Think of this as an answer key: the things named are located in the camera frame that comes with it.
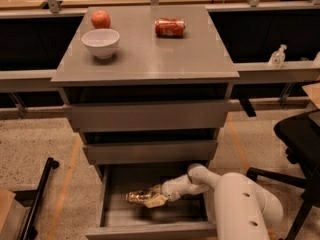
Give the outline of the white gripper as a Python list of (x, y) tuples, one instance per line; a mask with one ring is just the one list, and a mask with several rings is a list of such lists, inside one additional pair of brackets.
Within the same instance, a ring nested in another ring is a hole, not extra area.
[(157, 184), (152, 186), (149, 189), (152, 193), (162, 193), (156, 194), (151, 199), (148, 199), (144, 202), (144, 205), (147, 208), (155, 208), (163, 206), (167, 200), (168, 201), (177, 201), (181, 198), (181, 194), (178, 189), (177, 181), (175, 179), (168, 180), (164, 182), (162, 185)]

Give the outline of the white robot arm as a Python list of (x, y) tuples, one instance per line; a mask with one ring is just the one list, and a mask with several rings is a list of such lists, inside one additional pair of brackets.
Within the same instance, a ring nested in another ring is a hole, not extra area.
[(242, 174), (220, 176), (197, 163), (186, 174), (150, 188), (143, 204), (159, 207), (209, 189), (214, 192), (219, 240), (270, 240), (267, 227), (282, 221), (283, 207), (274, 194)]

